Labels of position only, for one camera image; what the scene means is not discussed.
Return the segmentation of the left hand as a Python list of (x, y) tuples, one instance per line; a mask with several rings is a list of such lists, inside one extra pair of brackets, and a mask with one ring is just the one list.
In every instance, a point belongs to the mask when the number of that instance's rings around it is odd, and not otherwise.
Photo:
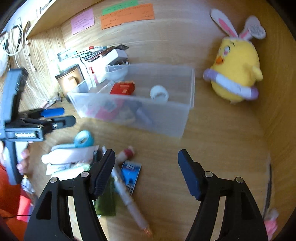
[[(16, 152), (18, 158), (21, 157), (21, 160), (18, 161), (16, 168), (20, 174), (27, 173), (29, 168), (29, 158), (30, 158), (30, 144), (28, 142), (15, 142), (16, 144)], [(1, 165), (5, 168), (6, 167), (6, 159), (9, 154), (4, 154), (6, 147), (4, 143), (1, 141)]]

